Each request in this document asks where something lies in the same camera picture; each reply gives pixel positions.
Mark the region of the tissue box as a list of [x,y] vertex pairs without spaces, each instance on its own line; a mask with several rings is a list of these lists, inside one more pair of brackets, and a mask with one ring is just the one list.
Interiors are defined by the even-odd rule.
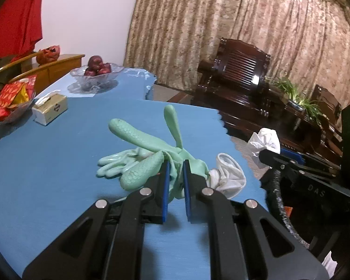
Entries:
[[60,94],[58,90],[54,90],[39,98],[32,107],[34,121],[46,126],[65,112],[67,108],[67,97]]

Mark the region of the glass fruit bowl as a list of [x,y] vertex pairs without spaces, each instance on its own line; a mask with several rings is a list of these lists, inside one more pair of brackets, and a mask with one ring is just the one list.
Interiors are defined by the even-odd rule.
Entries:
[[124,67],[114,63],[109,63],[109,66],[111,72],[96,74],[95,76],[85,73],[88,68],[86,65],[71,70],[70,75],[74,82],[67,87],[68,91],[74,94],[97,94],[114,88],[118,84],[116,78]]

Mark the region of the white tissue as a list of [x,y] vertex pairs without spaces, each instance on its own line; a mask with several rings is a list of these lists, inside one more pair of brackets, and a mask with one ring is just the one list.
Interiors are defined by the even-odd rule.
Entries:
[[277,154],[281,153],[279,138],[274,129],[261,128],[258,133],[253,133],[247,142],[248,149],[253,162],[259,169],[267,167],[259,160],[259,153],[262,150],[269,150]]

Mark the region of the green rubber glove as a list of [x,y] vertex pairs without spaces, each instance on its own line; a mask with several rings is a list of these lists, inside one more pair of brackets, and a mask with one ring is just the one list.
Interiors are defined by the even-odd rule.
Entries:
[[149,150],[137,147],[136,149],[124,150],[102,157],[98,160],[99,169],[97,170],[97,177],[106,177],[109,179],[121,175],[153,154]]
[[142,187],[147,180],[155,175],[163,162],[170,164],[169,199],[181,199],[185,196],[181,172],[183,162],[189,161],[193,174],[201,176],[207,186],[222,193],[227,199],[244,189],[245,174],[240,165],[228,154],[219,153],[216,157],[216,168],[209,170],[207,164],[194,158],[183,146],[176,110],[172,105],[164,108],[164,119],[176,145],[171,146],[160,138],[139,131],[122,119],[112,119],[108,128],[120,139],[141,147],[154,154],[142,160],[137,165],[121,174],[120,184],[124,190],[131,191]]

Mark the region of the black trash bin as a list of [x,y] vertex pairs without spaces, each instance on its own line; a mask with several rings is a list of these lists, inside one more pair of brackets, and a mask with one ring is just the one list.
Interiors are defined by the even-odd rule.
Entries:
[[281,196],[280,181],[281,172],[277,169],[268,169],[260,179],[260,187],[266,190],[268,210],[301,245],[308,249],[310,245],[300,237],[286,214]]

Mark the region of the patterned beige curtain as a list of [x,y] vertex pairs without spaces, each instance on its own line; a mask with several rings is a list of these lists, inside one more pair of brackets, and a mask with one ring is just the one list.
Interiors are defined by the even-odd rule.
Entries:
[[136,0],[124,64],[193,90],[199,62],[213,60],[222,38],[268,53],[270,77],[350,103],[348,0]]

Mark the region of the red ornament on sideboard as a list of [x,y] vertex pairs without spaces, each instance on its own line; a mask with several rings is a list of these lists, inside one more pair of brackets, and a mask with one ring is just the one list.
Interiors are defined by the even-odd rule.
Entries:
[[44,64],[51,63],[58,60],[59,56],[60,56],[60,46],[53,45],[45,49],[39,50],[38,54],[36,55],[36,62],[39,65],[44,65]]

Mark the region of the red apples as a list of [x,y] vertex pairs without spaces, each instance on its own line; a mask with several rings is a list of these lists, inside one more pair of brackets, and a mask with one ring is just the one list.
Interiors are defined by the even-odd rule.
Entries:
[[84,71],[84,76],[95,77],[98,75],[104,75],[111,72],[109,63],[104,63],[100,56],[92,56],[88,60],[88,67]]

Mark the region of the red snack packets dish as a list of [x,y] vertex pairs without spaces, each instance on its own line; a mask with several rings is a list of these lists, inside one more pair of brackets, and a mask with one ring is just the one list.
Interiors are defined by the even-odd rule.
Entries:
[[0,125],[18,120],[31,106],[37,75],[31,75],[4,86],[0,92]]

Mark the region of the dark wooden side table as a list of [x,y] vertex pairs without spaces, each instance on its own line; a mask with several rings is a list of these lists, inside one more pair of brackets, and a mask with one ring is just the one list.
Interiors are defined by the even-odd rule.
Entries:
[[228,101],[219,114],[231,135],[247,141],[262,128],[275,130],[280,144],[293,151],[317,155],[334,164],[342,157],[341,146],[326,129],[277,97],[240,96]]

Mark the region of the green potted plant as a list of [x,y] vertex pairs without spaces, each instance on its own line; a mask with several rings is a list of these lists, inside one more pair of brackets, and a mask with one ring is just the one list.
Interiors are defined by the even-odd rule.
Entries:
[[288,78],[278,78],[274,81],[274,85],[282,90],[288,96],[288,99],[303,108],[310,120],[315,121],[318,125],[321,124],[319,116],[322,115],[322,112],[319,106],[305,97]]

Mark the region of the red cloth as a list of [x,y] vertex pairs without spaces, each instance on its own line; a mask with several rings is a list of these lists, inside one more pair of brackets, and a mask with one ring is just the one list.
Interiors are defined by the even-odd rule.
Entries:
[[0,58],[31,53],[42,40],[42,0],[6,0],[0,7]]

